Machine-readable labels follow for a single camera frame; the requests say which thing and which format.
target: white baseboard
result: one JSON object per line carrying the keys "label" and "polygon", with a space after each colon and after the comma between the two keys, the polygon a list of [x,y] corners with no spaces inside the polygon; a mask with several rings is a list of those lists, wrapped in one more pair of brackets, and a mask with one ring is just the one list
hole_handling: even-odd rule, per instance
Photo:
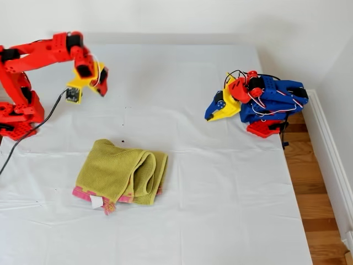
{"label": "white baseboard", "polygon": [[341,239],[348,244],[347,234],[353,230],[353,192],[341,163],[334,139],[315,91],[308,90],[309,103],[303,115],[311,138],[315,156],[325,181],[328,196],[335,214]]}

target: white sheet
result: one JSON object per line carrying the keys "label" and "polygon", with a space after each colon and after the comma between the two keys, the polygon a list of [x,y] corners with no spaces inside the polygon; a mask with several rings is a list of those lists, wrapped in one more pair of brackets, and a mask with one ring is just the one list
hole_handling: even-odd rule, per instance
{"label": "white sheet", "polygon": [[[279,137],[246,132],[239,115],[204,120],[226,71],[260,71],[253,47],[91,50],[110,70],[106,97],[63,99],[0,176],[0,264],[312,264]],[[46,113],[71,69],[28,72]],[[99,138],[169,154],[154,206],[119,203],[105,216],[71,195]],[[13,144],[3,139],[1,164]]]}

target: wooden floor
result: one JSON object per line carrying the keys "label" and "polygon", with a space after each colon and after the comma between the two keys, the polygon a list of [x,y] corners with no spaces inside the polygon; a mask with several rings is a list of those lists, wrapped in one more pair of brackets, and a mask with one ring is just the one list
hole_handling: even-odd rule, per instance
{"label": "wooden floor", "polygon": [[301,113],[290,116],[285,141],[289,171],[314,265],[346,265],[335,216]]}

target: towel label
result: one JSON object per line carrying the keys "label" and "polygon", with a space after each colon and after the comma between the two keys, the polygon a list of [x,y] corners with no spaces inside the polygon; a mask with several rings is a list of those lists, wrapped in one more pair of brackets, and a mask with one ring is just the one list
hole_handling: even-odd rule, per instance
{"label": "towel label", "polygon": [[101,196],[90,195],[90,201],[93,209],[103,206],[103,198]]}

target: yellow towel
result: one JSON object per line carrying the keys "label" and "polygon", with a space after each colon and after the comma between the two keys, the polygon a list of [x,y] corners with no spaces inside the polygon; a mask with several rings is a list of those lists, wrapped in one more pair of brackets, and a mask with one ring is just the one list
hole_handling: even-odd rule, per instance
{"label": "yellow towel", "polygon": [[166,165],[162,152],[120,148],[100,139],[88,154],[73,194],[103,197],[106,214],[114,211],[117,201],[151,205],[162,187]]}

